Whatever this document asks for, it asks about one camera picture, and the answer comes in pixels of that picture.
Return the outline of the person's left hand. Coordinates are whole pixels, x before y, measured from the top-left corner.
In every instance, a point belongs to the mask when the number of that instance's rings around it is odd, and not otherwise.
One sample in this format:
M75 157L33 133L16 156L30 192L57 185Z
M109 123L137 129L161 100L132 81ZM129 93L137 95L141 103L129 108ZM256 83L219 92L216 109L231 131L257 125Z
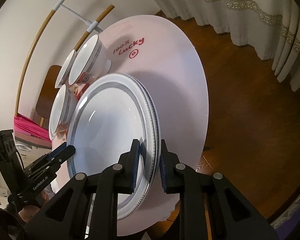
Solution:
M42 201L42 206L44 206L49 201L49 195L46 191L42 191L40 193L40 200ZM23 207L23 209L20 212L18 212L18 214L25 223L28 223L39 211L39 207L29 205Z

